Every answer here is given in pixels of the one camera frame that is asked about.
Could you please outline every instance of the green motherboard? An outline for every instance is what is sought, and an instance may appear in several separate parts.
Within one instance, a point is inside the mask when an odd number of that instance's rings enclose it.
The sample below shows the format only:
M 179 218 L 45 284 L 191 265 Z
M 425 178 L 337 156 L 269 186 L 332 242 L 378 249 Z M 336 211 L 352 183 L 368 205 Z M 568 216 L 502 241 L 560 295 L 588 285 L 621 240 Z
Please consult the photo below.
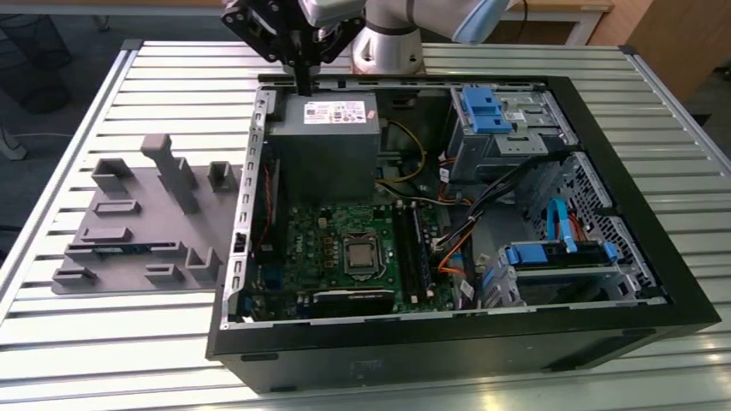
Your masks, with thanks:
M 432 298 L 405 301 L 396 234 L 393 205 L 334 205 L 290 207 L 288 210 L 286 262 L 281 291 L 285 295 L 325 289 L 385 289 L 394 292 L 394 313 L 444 311 L 453 307 L 448 282 L 432 287 Z M 417 233 L 424 241 L 438 235 L 436 209 L 418 207 Z M 297 318 L 294 302 L 280 301 L 273 317 Z

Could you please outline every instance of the ram slot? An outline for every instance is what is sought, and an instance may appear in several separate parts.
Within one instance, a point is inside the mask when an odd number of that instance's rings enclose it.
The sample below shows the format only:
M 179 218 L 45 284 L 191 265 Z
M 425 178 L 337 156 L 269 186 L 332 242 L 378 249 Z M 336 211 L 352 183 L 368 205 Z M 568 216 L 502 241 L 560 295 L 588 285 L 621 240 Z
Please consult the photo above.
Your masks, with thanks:
M 393 233 L 396 235 L 396 257 L 401 275 L 402 300 L 417 304 L 426 298 L 432 284 L 428 266 L 428 250 L 418 228 L 417 210 L 405 205 L 392 210 Z

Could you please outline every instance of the motherboard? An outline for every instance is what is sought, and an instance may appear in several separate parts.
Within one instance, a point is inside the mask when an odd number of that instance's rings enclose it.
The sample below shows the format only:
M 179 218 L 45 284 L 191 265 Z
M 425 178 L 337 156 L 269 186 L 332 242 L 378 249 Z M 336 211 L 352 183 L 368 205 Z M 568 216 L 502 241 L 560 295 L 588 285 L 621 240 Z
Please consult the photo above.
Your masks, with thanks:
M 317 306 L 326 307 L 321 315 L 337 316 L 337 301 L 348 301 L 346 315 L 357 315 L 358 299 L 369 300 L 365 311 L 381 301 L 381 313 L 449 310 L 450 284 L 432 275 L 428 254 L 438 234 L 436 209 L 428 204 L 290 207 L 285 263 L 258 269 L 261 287 L 278 291 L 261 301 L 266 317 L 318 317 Z M 409 241 L 421 247 L 404 247 Z M 416 263 L 405 255 L 413 249 L 424 251 Z M 334 308 L 322 305 L 328 299 Z

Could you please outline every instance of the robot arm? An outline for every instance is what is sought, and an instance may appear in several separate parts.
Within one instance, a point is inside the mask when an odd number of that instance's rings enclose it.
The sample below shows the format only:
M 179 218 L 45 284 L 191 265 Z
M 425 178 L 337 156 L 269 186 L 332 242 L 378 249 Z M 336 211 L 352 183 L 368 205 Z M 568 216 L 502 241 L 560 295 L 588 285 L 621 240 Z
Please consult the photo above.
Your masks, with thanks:
M 297 93 L 309 95 L 310 75 L 364 27 L 364 5 L 365 0 L 233 0 L 221 20 L 267 62 L 281 61 Z
M 267 62 L 281 62 L 297 93 L 309 95 L 320 64 L 332 62 L 356 37 L 357 71 L 416 73 L 418 27 L 458 43 L 481 43 L 516 1 L 368 0 L 365 6 L 365 0 L 231 0 L 221 19 Z
M 353 43 L 364 74 L 416 73 L 424 64 L 418 28 L 457 43 L 481 43 L 518 0 L 368 0 L 366 26 Z

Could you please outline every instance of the metal slatted table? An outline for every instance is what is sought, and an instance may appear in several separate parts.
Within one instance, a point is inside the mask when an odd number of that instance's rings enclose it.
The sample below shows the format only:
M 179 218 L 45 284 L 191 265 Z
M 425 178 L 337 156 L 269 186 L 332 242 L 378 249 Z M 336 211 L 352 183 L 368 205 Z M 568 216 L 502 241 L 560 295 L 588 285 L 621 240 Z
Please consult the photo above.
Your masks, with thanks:
M 731 319 L 731 167 L 641 59 L 601 47 L 426 45 L 425 66 L 430 73 L 573 79 L 718 314 Z M 348 67 L 340 57 L 322 71 Z M 169 133 L 190 165 L 241 164 L 255 75 L 278 71 L 239 43 L 145 42 L 119 52 L 0 270 L 0 403 L 31 410 L 728 407 L 728 322 L 582 372 L 257 396 L 202 358 L 211 293 L 54 295 L 51 273 L 91 199 L 97 159 L 151 165 L 137 153 L 142 134 Z

